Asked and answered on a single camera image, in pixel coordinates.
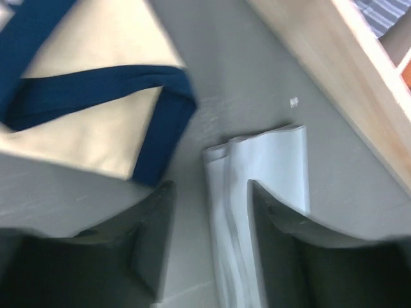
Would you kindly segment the grey underwear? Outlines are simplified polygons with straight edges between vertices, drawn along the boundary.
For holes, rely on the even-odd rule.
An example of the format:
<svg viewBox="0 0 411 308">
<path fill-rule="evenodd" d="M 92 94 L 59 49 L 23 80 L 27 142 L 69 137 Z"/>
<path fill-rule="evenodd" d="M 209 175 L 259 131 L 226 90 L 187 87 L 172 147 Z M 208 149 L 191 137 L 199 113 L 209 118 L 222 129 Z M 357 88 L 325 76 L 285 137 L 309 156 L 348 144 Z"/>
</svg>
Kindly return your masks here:
<svg viewBox="0 0 411 308">
<path fill-rule="evenodd" d="M 292 238 L 272 221 L 310 211 L 304 125 L 239 136 L 203 153 L 221 307 L 300 307 Z"/>
</svg>

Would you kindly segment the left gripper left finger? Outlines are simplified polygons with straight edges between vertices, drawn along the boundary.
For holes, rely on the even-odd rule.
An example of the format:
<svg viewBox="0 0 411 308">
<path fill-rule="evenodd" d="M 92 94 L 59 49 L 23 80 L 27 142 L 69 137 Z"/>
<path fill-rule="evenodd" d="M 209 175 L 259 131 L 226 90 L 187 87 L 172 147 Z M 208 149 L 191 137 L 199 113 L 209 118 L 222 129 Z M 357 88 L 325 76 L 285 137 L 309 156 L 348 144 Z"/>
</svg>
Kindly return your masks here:
<svg viewBox="0 0 411 308">
<path fill-rule="evenodd" d="M 2 307 L 149 307 L 161 296 L 175 185 L 74 237 L 1 229 Z"/>
</svg>

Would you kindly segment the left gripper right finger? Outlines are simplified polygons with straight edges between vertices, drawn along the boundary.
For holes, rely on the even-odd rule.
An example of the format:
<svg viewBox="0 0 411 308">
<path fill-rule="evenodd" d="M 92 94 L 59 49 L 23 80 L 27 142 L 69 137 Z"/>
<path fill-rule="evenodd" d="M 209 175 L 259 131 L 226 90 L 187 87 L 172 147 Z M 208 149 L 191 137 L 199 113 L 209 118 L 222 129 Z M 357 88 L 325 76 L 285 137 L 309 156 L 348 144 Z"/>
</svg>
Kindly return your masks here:
<svg viewBox="0 0 411 308">
<path fill-rule="evenodd" d="M 353 237 L 249 188 L 269 307 L 410 306 L 409 236 Z"/>
</svg>

